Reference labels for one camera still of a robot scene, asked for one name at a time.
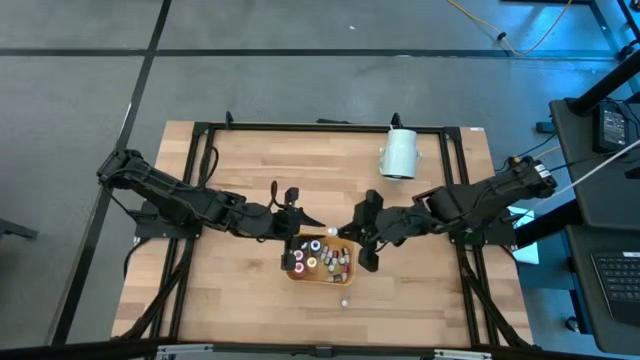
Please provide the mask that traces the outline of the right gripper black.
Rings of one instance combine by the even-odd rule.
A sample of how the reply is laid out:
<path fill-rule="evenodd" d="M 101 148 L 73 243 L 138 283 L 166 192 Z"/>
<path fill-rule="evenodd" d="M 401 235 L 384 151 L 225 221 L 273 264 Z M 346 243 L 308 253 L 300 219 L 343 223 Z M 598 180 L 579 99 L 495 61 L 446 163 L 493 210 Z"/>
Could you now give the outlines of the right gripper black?
<path fill-rule="evenodd" d="M 338 229 L 339 237 L 360 246 L 358 263 L 369 272 L 379 268 L 379 247 L 400 246 L 408 237 L 418 236 L 424 229 L 425 206 L 384 208 L 384 199 L 376 190 L 368 190 L 354 209 L 352 223 Z"/>

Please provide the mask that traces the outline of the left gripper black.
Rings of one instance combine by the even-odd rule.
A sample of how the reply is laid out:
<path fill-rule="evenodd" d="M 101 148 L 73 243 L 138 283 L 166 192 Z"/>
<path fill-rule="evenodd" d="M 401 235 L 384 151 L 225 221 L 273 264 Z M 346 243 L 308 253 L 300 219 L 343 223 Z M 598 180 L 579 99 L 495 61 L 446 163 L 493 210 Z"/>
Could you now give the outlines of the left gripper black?
<path fill-rule="evenodd" d="M 290 187 L 284 194 L 284 202 L 274 204 L 278 207 L 276 212 L 270 209 L 260 218 L 267 224 L 266 230 L 260 230 L 256 236 L 258 242 L 266 240 L 280 240 L 284 242 L 284 249 L 281 255 L 281 269 L 284 271 L 295 268 L 294 245 L 297 243 L 296 237 L 301 226 L 325 227 L 325 224 L 307 215 L 303 210 L 296 207 L 299 198 L 299 189 Z"/>

